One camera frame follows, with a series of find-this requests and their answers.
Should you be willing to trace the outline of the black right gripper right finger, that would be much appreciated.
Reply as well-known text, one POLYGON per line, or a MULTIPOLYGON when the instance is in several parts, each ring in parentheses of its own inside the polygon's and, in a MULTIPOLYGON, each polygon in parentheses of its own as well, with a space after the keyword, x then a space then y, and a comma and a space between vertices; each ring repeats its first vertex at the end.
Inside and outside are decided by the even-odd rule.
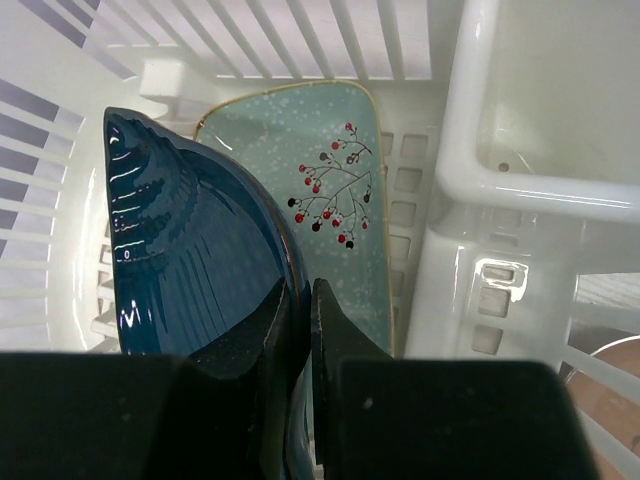
POLYGON ((399 360, 311 300, 315 455, 328 479, 594 479, 566 388, 532 361, 399 360))

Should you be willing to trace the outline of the dark blue shell plate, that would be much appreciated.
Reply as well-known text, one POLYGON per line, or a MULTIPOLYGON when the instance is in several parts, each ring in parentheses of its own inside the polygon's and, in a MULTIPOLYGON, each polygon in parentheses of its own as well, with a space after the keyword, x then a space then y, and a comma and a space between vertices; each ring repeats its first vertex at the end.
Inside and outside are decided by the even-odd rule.
POLYGON ((276 201, 138 111, 103 141, 120 348, 177 363, 151 475, 312 478, 311 286, 276 201))

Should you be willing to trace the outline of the teal rectangular divided plate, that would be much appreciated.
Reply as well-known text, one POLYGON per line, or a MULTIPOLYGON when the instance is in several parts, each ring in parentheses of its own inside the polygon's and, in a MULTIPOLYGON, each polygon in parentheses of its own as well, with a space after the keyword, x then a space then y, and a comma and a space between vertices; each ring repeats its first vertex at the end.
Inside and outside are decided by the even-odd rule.
POLYGON ((386 173, 369 92, 324 80, 251 93, 207 112, 194 138, 269 191, 310 278, 327 280, 348 318, 393 352, 386 173))

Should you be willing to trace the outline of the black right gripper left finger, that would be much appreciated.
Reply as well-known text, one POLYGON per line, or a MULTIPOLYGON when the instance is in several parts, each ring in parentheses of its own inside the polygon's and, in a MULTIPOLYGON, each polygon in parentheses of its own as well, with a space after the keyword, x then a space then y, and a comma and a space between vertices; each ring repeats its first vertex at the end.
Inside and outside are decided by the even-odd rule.
POLYGON ((290 402, 283 282, 194 354, 5 353, 5 479, 277 479, 290 402))

